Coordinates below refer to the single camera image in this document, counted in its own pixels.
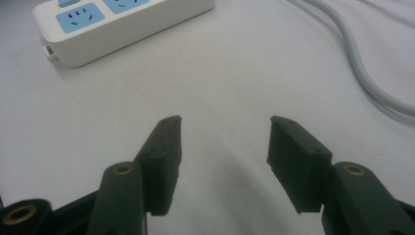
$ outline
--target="white table surface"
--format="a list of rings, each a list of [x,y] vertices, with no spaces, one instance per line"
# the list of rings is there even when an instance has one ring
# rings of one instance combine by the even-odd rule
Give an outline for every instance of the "white table surface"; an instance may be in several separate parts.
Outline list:
[[[270,118],[298,121],[333,163],[372,169],[415,205],[415,119],[380,107],[350,68],[335,25],[301,1],[216,0],[216,8],[78,69],[49,62],[31,10],[0,1],[0,194],[56,209],[131,161],[156,123],[181,115],[183,161],[162,234],[321,235],[265,162]],[[366,69],[415,104],[415,3],[327,3]]]

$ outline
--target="black plastic part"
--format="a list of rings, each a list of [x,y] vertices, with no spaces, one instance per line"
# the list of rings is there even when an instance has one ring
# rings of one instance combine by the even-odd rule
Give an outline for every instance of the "black plastic part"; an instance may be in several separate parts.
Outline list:
[[[412,222],[415,223],[415,207],[411,206],[409,204],[405,204],[401,201],[398,201],[400,206],[403,208],[403,210],[408,214],[408,216],[412,219]]]
[[[368,168],[335,164],[333,187],[350,234],[414,235],[415,225]]]
[[[86,233],[96,195],[97,192],[93,192],[53,212],[58,234],[81,235]]]
[[[298,213],[320,212],[332,153],[293,120],[272,117],[267,162]]]
[[[170,208],[181,163],[181,117],[161,120],[134,162],[143,173],[146,212],[166,215]]]
[[[140,168],[131,162],[106,169],[86,234],[147,234]]]
[[[0,212],[1,235],[55,234],[49,202],[40,199],[20,201]]]

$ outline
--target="power cord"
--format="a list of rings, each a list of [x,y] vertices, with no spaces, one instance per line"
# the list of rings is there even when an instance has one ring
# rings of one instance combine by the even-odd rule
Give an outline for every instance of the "power cord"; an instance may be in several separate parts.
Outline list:
[[[354,41],[353,34],[350,28],[347,26],[343,17],[331,6],[320,0],[303,0],[313,7],[318,8],[320,11],[329,16],[336,26],[339,28],[343,39],[345,40],[346,50],[348,58],[350,59],[351,66],[353,67],[354,74],[357,80],[363,86],[367,93],[379,104],[388,107],[391,110],[399,112],[404,115],[415,117],[415,106],[398,100],[394,96],[388,94],[382,90],[373,80],[364,68],[362,60],[360,58],[359,51]]]

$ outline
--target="screw hole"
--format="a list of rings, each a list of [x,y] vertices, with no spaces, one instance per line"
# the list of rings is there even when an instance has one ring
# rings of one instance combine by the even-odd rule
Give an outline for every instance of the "screw hole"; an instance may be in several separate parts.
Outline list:
[[[348,164],[345,166],[345,170],[353,175],[362,176],[364,174],[364,170],[359,166]]]
[[[21,206],[7,213],[3,218],[3,223],[6,225],[19,224],[31,218],[35,213],[35,205]]]
[[[129,164],[123,164],[115,169],[115,174],[127,174],[132,171],[132,166]]]

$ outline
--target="electrical outlet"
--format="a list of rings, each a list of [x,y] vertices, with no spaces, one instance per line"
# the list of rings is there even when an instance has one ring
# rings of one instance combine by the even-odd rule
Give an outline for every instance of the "electrical outlet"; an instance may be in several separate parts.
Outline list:
[[[150,2],[150,0],[104,0],[114,14],[120,14]]]
[[[93,3],[77,7],[56,16],[65,33],[87,27],[104,19],[103,13]]]
[[[33,14],[47,58],[75,68],[213,7],[214,0],[50,0]]]

